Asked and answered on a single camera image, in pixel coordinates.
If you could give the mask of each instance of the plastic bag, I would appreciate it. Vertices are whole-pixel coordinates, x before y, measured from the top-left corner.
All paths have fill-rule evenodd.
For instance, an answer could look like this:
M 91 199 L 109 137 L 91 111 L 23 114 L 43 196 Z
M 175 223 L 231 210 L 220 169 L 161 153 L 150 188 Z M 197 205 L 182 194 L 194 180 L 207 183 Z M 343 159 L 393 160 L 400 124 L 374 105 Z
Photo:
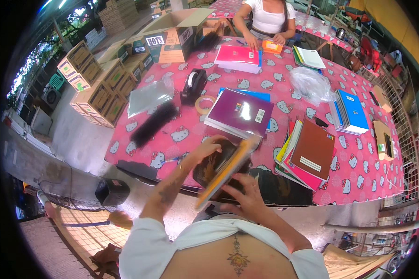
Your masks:
M 154 81 L 149 85 L 130 92 L 127 118 L 134 117 L 146 110 L 153 109 L 159 104 L 172 100 L 174 97 L 174 81 L 170 76 Z
M 315 106 L 335 101 L 338 97 L 335 92 L 332 92 L 327 77 L 305 67 L 291 70 L 291 84 L 295 93 L 301 94 L 306 101 Z

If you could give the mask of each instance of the purple notebook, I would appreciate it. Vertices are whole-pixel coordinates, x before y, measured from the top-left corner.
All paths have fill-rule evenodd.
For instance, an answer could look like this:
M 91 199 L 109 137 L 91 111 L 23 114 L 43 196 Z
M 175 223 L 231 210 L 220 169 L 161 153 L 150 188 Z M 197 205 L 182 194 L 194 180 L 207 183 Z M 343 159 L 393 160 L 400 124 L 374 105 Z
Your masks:
M 273 107 L 273 103 L 226 88 L 218 96 L 205 124 L 241 138 L 250 134 L 264 137 Z

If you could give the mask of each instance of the white crop top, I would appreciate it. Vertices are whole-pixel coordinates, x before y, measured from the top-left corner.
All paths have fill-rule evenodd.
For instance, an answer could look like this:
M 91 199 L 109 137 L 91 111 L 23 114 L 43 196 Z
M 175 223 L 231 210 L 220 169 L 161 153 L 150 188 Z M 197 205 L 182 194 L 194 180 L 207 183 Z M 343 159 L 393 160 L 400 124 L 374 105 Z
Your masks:
M 164 226 L 151 218 L 134 220 L 119 256 L 122 279 L 159 279 L 176 251 L 210 243 L 244 231 L 283 254 L 292 263 L 298 279 L 328 279 L 323 255 L 313 249 L 290 253 L 272 230 L 239 219 L 202 220 L 186 227 L 174 240 Z
M 269 13 L 262 8 L 262 0 L 246 0 L 245 2 L 253 10 L 253 27 L 259 31 L 270 34 L 281 32 L 285 17 L 282 13 Z M 287 4 L 287 19 L 295 18 L 295 9 L 289 3 Z

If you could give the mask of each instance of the brown notebook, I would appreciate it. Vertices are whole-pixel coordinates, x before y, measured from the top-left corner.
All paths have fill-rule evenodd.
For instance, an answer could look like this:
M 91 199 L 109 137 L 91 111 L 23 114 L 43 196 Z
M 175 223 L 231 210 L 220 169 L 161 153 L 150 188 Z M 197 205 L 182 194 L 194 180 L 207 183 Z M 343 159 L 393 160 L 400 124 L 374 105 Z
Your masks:
M 327 180 L 334 143 L 335 136 L 305 119 L 291 155 L 291 163 L 320 179 Z

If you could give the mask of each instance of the black tape dispenser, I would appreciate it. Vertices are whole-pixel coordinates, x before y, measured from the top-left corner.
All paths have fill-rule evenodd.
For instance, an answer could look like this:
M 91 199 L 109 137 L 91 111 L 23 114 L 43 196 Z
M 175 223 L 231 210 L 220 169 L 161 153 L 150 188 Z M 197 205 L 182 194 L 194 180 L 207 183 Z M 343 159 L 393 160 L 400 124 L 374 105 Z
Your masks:
M 180 92 L 182 105 L 194 106 L 206 83 L 206 71 L 203 69 L 193 69 L 189 74 L 183 91 Z

